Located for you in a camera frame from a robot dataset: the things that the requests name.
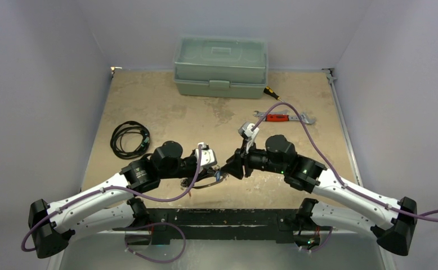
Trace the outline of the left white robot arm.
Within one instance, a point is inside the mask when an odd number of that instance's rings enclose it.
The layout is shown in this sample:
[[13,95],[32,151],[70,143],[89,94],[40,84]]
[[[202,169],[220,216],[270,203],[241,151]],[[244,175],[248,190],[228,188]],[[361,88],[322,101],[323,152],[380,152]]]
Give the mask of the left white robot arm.
[[201,142],[187,157],[182,146],[167,141],[153,153],[130,162],[104,182],[67,199],[46,202],[39,199],[29,208],[29,232],[21,250],[44,259],[58,254],[79,238],[96,232],[126,228],[141,230],[148,224],[143,199],[164,202],[147,195],[163,179],[188,178],[190,191],[202,173],[217,164],[216,154]]

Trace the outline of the silver metal key holder plate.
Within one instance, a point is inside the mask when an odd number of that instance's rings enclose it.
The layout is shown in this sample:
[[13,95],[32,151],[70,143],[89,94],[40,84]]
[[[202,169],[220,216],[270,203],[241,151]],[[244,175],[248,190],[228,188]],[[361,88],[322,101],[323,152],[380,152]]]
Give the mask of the silver metal key holder plate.
[[[217,172],[216,170],[207,170],[207,171],[203,171],[203,172],[199,173],[198,179],[194,183],[192,189],[199,190],[199,189],[204,189],[204,188],[218,185],[218,184],[222,183],[226,179],[226,177],[228,176],[228,174],[221,174],[221,182],[216,182],[216,177],[215,177],[216,172]],[[211,182],[204,183],[204,180],[209,179],[209,178],[212,179]],[[186,188],[188,188],[191,185],[192,182],[193,182],[192,177],[183,179],[180,183],[181,189],[185,190]]]

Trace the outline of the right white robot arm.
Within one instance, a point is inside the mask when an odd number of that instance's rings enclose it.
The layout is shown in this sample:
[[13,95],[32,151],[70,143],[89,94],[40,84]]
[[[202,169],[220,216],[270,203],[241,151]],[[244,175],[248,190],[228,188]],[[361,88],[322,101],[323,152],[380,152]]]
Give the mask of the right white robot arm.
[[269,137],[265,149],[255,144],[240,148],[226,160],[221,172],[237,179],[249,177],[254,170],[277,173],[292,188],[332,199],[358,213],[359,226],[366,226],[383,249],[401,256],[409,254],[417,225],[417,203],[409,197],[386,197],[336,176],[324,164],[297,153],[283,135]]

